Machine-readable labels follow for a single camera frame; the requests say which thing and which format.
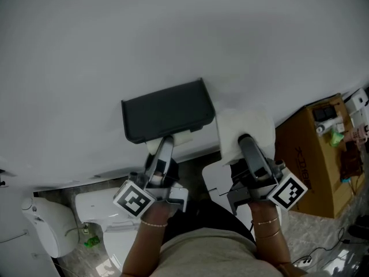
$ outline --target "beige shirt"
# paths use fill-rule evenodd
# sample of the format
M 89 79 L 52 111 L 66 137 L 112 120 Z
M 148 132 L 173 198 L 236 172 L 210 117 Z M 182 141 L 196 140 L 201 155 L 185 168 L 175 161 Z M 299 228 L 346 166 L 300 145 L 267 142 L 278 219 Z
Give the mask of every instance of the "beige shirt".
M 254 256 L 256 246 L 238 233 L 203 228 L 182 234 L 161 247 L 160 261 L 152 277 L 282 277 Z M 327 272 L 306 277 L 326 277 Z

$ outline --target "cardboard box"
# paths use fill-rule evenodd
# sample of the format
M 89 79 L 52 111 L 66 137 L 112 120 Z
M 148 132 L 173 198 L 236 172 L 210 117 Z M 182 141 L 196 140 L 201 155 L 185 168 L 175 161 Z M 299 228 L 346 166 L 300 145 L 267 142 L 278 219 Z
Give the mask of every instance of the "cardboard box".
M 341 142 L 337 148 L 329 144 L 330 132 L 317 135 L 312 111 L 334 106 L 343 117 L 345 130 L 352 129 L 341 95 L 303 107 L 276 129 L 276 160 L 282 159 L 287 167 L 308 187 L 308 192 L 292 210 L 305 214 L 337 218 L 364 182 L 364 174 L 341 183 L 341 153 L 346 150 Z

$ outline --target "pink bottle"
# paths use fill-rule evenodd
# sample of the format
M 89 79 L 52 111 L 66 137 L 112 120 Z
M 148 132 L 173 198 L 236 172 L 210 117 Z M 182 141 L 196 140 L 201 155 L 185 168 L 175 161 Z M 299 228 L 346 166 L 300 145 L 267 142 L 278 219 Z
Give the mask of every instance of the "pink bottle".
M 345 133 L 344 142 L 347 143 L 348 141 L 354 141 L 357 144 L 364 144 L 367 142 L 368 137 L 369 126 L 363 123 Z

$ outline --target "wall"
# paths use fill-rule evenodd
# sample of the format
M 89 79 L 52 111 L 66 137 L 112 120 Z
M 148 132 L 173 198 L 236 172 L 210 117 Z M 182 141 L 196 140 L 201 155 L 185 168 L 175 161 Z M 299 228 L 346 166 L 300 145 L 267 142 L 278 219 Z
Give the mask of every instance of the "wall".
M 53 277 L 59 276 L 51 258 L 43 249 L 36 230 L 21 212 L 21 203 L 30 192 L 20 189 L 0 189 L 0 242 L 17 235 L 24 229 L 29 235 L 0 244 L 1 277 Z M 41 254 L 39 259 L 31 253 Z
M 369 75 L 369 0 L 0 0 L 0 168 L 64 186 L 141 167 L 120 100 L 202 76 L 280 123 Z M 175 149 L 218 145 L 215 123 Z

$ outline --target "marble floor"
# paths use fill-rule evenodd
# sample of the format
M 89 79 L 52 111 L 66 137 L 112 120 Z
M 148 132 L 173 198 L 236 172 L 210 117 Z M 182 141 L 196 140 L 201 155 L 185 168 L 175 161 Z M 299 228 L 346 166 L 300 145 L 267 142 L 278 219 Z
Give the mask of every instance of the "marble floor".
M 191 161 L 179 164 L 180 184 L 190 191 L 193 200 L 199 200 L 200 196 L 206 193 L 206 186 L 202 179 L 202 169 L 220 159 L 219 153 L 206 155 Z M 76 208 L 75 197 L 79 193 L 91 192 L 114 187 L 120 187 L 125 178 L 113 179 L 75 188 L 60 190 L 50 190 L 38 192 L 37 196 L 47 198 L 50 201 L 61 203 L 70 207 L 79 227 L 80 222 Z M 356 266 L 360 263 L 361 257 L 368 250 L 368 245 L 363 244 L 343 244 L 338 241 L 338 233 L 341 228 L 347 229 L 356 217 L 360 214 L 369 214 L 369 183 L 366 180 L 361 192 L 352 200 L 339 219 L 326 219 L 317 216 L 289 212 L 287 218 L 289 222 L 287 230 L 284 231 L 288 246 L 291 251 L 292 260 L 297 260 L 302 256 L 309 255 L 317 247 L 324 247 L 332 250 L 325 251 L 318 249 L 311 254 L 311 266 L 304 268 L 307 272 L 326 269 L 333 276 L 353 276 Z M 91 224 L 92 235 L 97 235 L 102 240 L 102 230 L 99 225 Z M 77 249 L 68 255 L 58 259 L 58 263 L 63 267 L 65 277 L 119 277 L 120 272 L 110 262 L 103 243 L 92 248 L 86 248 L 84 242 L 92 235 L 80 233 L 80 242 Z M 362 242 L 360 239 L 351 238 L 345 233 L 343 239 L 351 239 L 353 242 Z

